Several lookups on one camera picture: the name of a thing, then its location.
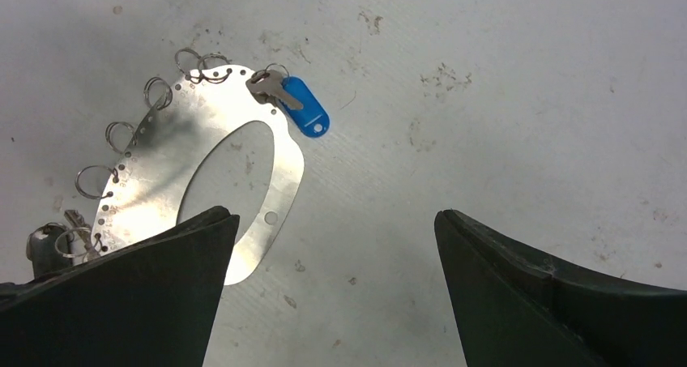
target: blue plastic tag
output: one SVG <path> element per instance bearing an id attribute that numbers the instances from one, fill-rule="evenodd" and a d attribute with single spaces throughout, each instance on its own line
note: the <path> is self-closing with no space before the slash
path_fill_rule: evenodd
<path id="1" fill-rule="evenodd" d="M 303 109 L 290 109 L 282 100 L 279 103 L 286 109 L 301 132 L 309 138 L 318 138 L 329 130 L 329 115 L 305 82 L 297 77 L 287 77 L 282 81 L 284 90 L 303 104 Z"/>

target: metal ring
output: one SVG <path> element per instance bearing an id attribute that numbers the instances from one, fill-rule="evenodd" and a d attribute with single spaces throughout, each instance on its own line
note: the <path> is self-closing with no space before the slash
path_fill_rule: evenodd
<path id="1" fill-rule="evenodd" d="M 177 63 L 177 69 L 179 69 L 180 72 L 184 73 L 184 75 L 186 76 L 186 79 L 188 79 L 189 81 L 194 82 L 194 83 L 200 83 L 200 81 L 203 80 L 203 73 L 200 72 L 200 70 L 199 70 L 198 72 L 199 72 L 200 76 L 199 76 L 199 77 L 194 77 L 193 75 L 191 75 L 191 73 L 190 73 L 189 71 L 184 70 L 184 69 L 181 67 L 181 62 L 179 62 L 179 54 L 180 54 L 180 53 L 190 53 L 191 55 L 193 55 L 194 57 L 196 57 L 198 60 L 201 59 L 200 54 L 199 54 L 199 53 L 196 53 L 195 51 L 193 51 L 193 50 L 190 49 L 189 47 L 186 47 L 186 48 L 184 48 L 184 49 L 180 49 L 180 50 L 178 50 L 178 51 L 174 54 L 174 61 Z M 198 79 L 198 82 L 193 81 L 193 80 L 192 80 L 193 78 L 197 78 L 197 79 Z"/>
<path id="2" fill-rule="evenodd" d="M 272 67 L 272 66 L 279 66 L 282 69 L 284 69 L 284 71 L 286 71 L 286 78 L 291 76 L 291 73 L 288 72 L 288 69 L 286 68 L 286 66 L 282 65 L 281 63 L 270 63 L 269 65 L 267 65 L 267 67 L 265 67 L 265 70 L 263 70 L 263 71 L 270 70 L 270 67 Z"/>
<path id="3" fill-rule="evenodd" d="M 227 57 L 222 55 L 221 53 L 208 53 L 203 55 L 198 59 L 198 64 L 196 65 L 198 67 L 198 71 L 200 71 L 201 76 L 206 79 L 209 83 L 223 83 L 224 81 L 229 78 L 229 74 L 231 74 L 230 71 L 227 71 L 227 73 L 221 77 L 213 78 L 213 77 L 208 77 L 207 75 L 203 74 L 203 70 L 208 70 L 207 69 L 207 63 L 205 61 L 207 59 L 221 59 L 225 61 L 228 65 L 232 64 L 232 61 L 228 60 Z"/>
<path id="4" fill-rule="evenodd" d="M 151 102 L 150 102 L 150 89 L 151 89 L 152 85 L 154 85 L 155 83 L 162 83 L 164 85 L 164 87 L 166 87 L 165 95 L 164 95 L 164 102 L 160 106 L 157 106 L 157 102 L 160 101 L 161 98 L 159 98 L 155 102 L 155 104 L 151 104 Z M 169 86 L 169 83 L 167 83 L 164 79 L 162 79 L 160 77 L 150 78 L 148 80 L 148 82 L 146 82 L 146 86 L 143 87 L 143 99 L 145 100 L 146 106 L 149 109 L 156 108 L 157 110 L 162 110 L 162 109 L 167 108 L 169 106 L 169 104 L 172 104 L 172 97 L 173 97 L 172 88 Z"/>
<path id="5" fill-rule="evenodd" d="M 111 191 L 107 192 L 103 196 L 93 195 L 93 194 L 89 194 L 89 193 L 86 193 L 85 191 L 83 191 L 83 189 L 81 188 L 81 185 L 79 184 L 79 179 L 81 178 L 81 174 L 83 174 L 83 172 L 88 170 L 88 169 L 94 169 L 94 168 L 100 168 L 100 169 L 108 170 L 110 173 L 112 173 L 112 175 L 114 175 L 112 182 L 114 182 L 114 183 L 119 182 L 119 173 L 117 173 L 116 169 L 111 169 L 111 168 L 104 166 L 102 164 L 94 164 L 91 166 L 84 167 L 83 169 L 81 169 L 81 171 L 79 171 L 76 174 L 76 179 L 74 179 L 74 186 L 76 186 L 76 191 L 78 191 L 79 194 L 81 194 L 83 197 L 86 197 L 89 199 L 103 199 L 103 198 L 108 198 L 108 197 L 114 196 L 114 193 Z"/>
<path id="6" fill-rule="evenodd" d="M 66 253 L 66 252 L 62 252 L 62 251 L 59 249 L 58 243 L 59 243 L 60 239 L 62 239 L 62 238 L 65 237 L 65 236 L 69 236 L 69 235 L 71 235 L 71 234 L 74 233 L 74 232 L 88 232 L 88 233 L 91 233 L 91 229 L 90 229 L 89 227 L 78 227 L 78 228 L 67 229 L 65 232 L 61 233 L 60 236 L 58 236 L 58 238 L 55 239 L 55 244 L 54 244 L 55 250 L 56 250 L 56 251 L 58 252 L 58 254 L 60 254 L 63 258 L 69 258 L 69 259 L 81 258 L 82 256 L 86 256 L 86 255 L 88 254 L 88 251 L 84 252 L 83 254 L 68 254 L 68 253 Z M 103 243 L 102 243 L 102 241 L 100 241 L 100 239 L 96 239 L 96 244 L 93 245 L 93 249 L 94 249 L 96 252 L 100 252 L 99 249 L 96 249 L 96 247 L 97 247 L 98 245 L 100 245 L 100 247 L 103 246 Z"/>
<path id="7" fill-rule="evenodd" d="M 124 151 L 120 150 L 117 148 L 117 146 L 114 145 L 112 141 L 112 131 L 117 127 L 117 126 L 125 126 L 127 130 L 131 131 L 131 143 L 136 145 L 139 142 L 139 139 L 136 137 L 136 128 L 132 126 L 128 122 L 110 122 L 108 126 L 105 128 L 105 141 L 109 145 L 110 148 L 112 148 L 113 151 L 115 151 L 118 154 L 123 154 Z"/>

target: key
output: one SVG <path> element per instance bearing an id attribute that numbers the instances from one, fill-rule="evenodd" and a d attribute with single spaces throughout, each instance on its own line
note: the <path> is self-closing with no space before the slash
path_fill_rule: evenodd
<path id="1" fill-rule="evenodd" d="M 281 85 L 283 80 L 284 76 L 277 70 L 258 71 L 245 81 L 245 86 L 253 94 L 270 96 L 280 100 L 289 109 L 303 109 L 303 104 L 284 90 Z"/>
<path id="2" fill-rule="evenodd" d="M 86 224 L 86 221 L 83 221 L 83 216 L 75 210 L 66 210 L 65 219 L 69 222 L 72 228 L 91 227 L 91 225 Z M 98 251 L 95 249 L 95 247 L 93 247 L 90 234 L 82 231 L 77 231 L 76 234 L 79 235 L 81 241 L 83 241 L 83 248 L 86 249 L 86 259 L 93 260 L 95 258 L 99 258 L 100 254 L 98 254 Z"/>

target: white table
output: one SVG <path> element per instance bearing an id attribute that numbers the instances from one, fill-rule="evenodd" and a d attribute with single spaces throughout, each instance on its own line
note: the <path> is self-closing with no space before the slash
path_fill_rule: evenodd
<path id="1" fill-rule="evenodd" d="M 454 207 L 629 280 L 687 287 L 687 0 L 0 0 L 0 279 L 112 164 L 173 53 L 284 64 L 331 115 L 267 257 L 224 290 L 206 364 L 465 365 L 433 236 Z M 258 210 L 269 130 L 222 143 L 184 217 Z"/>

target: silver key holder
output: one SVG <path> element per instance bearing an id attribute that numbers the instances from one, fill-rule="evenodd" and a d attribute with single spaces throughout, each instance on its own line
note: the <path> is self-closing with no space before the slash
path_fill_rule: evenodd
<path id="1" fill-rule="evenodd" d="M 258 103 L 246 88 L 253 73 L 238 65 L 191 70 L 174 84 L 168 107 L 150 109 L 115 166 L 116 179 L 103 190 L 91 231 L 108 247 L 101 254 L 175 226 L 186 189 L 210 152 L 245 124 L 264 122 L 274 135 L 271 181 L 258 215 L 234 246 L 224 284 L 241 282 L 255 270 L 296 197 L 304 161 L 281 109 Z M 228 77 L 209 82 L 218 75 Z"/>

